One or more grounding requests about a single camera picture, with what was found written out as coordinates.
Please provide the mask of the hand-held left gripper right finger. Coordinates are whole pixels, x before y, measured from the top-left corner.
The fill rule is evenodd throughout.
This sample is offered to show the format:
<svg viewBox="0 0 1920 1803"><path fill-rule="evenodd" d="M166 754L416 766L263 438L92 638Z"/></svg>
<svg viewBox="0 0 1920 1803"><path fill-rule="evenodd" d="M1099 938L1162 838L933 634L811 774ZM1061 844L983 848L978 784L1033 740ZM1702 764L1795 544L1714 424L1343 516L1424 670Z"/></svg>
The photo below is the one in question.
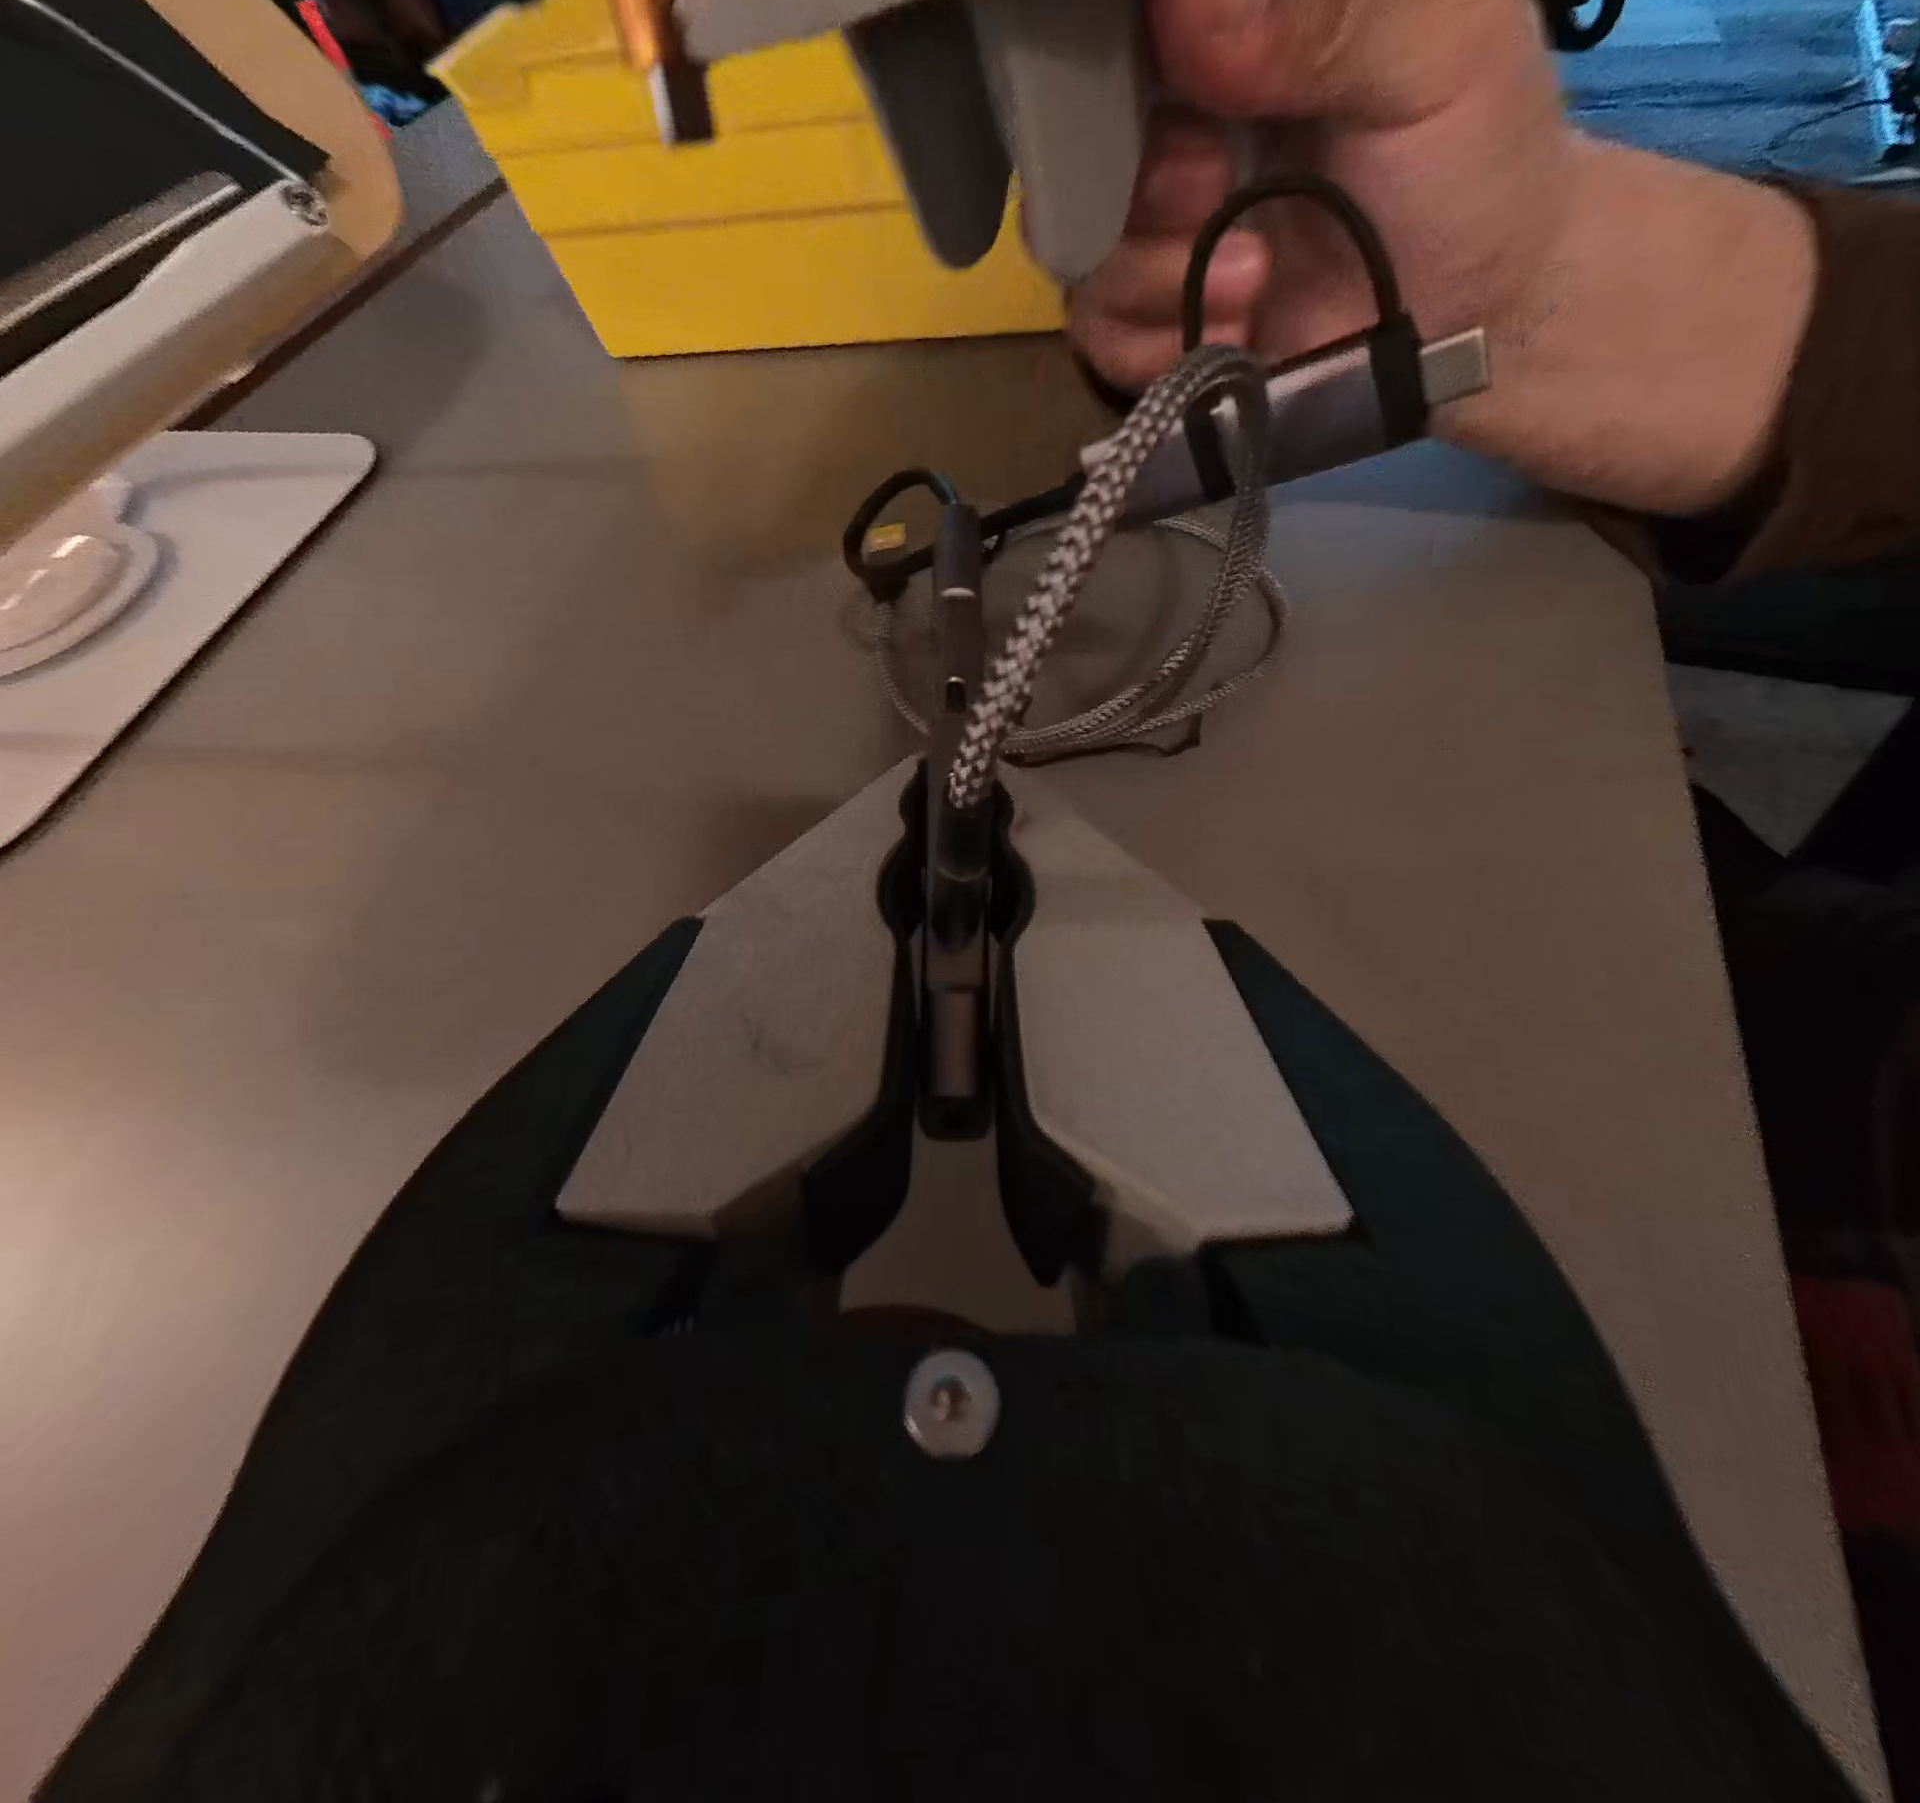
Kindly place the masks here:
<svg viewBox="0 0 1920 1803"><path fill-rule="evenodd" d="M1033 1276L1116 1288L1148 1260L1348 1234L1203 910L1036 782L997 844L997 1174Z"/></svg>

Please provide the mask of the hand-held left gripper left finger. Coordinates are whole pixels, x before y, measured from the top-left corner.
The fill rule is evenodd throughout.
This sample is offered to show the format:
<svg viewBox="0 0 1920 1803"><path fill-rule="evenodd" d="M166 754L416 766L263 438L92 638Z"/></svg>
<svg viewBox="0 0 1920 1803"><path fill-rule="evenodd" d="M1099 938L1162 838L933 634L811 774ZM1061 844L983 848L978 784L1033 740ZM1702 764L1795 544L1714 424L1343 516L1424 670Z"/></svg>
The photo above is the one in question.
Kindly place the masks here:
<svg viewBox="0 0 1920 1803"><path fill-rule="evenodd" d="M566 1222L816 1278L892 1226L920 1086L922 768L709 904L566 1178Z"/></svg>

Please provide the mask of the person's right hand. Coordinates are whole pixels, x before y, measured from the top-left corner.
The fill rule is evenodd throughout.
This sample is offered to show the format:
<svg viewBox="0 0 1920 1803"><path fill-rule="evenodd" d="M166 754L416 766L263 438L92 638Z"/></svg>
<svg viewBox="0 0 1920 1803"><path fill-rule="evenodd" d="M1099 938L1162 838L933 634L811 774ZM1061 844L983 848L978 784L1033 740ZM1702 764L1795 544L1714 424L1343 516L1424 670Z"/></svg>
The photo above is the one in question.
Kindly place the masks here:
<svg viewBox="0 0 1920 1803"><path fill-rule="evenodd" d="M1816 247L1780 191L1584 137L1537 0L1144 0L1171 99L1069 334L1134 392L1183 346L1188 249L1242 185L1313 175L1374 225L1424 336L1483 328L1440 432L1542 486L1718 508L1771 442Z"/></svg>

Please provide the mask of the yellow plastic bin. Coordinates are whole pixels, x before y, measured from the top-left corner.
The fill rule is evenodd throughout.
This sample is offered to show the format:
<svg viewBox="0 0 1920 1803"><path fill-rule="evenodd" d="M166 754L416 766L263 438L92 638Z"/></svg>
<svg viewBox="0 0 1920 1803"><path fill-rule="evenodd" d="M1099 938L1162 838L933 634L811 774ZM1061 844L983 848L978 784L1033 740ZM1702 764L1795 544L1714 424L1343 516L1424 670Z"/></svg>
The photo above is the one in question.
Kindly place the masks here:
<svg viewBox="0 0 1920 1803"><path fill-rule="evenodd" d="M611 0L501 7L431 69L612 358L1065 326L1016 195L976 267L930 255L840 37L716 67L695 147L662 143Z"/></svg>

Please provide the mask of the white display stand base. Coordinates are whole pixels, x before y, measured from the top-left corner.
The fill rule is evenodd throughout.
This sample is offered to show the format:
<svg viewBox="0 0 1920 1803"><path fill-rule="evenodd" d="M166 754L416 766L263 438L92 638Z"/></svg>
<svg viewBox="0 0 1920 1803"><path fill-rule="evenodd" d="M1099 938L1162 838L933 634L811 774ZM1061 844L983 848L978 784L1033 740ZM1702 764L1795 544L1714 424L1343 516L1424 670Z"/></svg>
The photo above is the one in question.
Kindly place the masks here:
<svg viewBox="0 0 1920 1803"><path fill-rule="evenodd" d="M377 462L357 434L169 432L4 552L4 848L60 808Z"/></svg>

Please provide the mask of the white power strip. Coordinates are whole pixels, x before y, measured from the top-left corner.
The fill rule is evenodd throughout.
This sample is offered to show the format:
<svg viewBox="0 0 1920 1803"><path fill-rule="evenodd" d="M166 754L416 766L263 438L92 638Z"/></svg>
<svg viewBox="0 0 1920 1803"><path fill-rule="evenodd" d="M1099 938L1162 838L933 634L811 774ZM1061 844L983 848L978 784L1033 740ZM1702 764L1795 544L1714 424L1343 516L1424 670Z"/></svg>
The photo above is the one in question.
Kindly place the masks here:
<svg viewBox="0 0 1920 1803"><path fill-rule="evenodd" d="M1918 157L1918 17L1863 0L1855 17L1859 95L1879 157Z"/></svg>

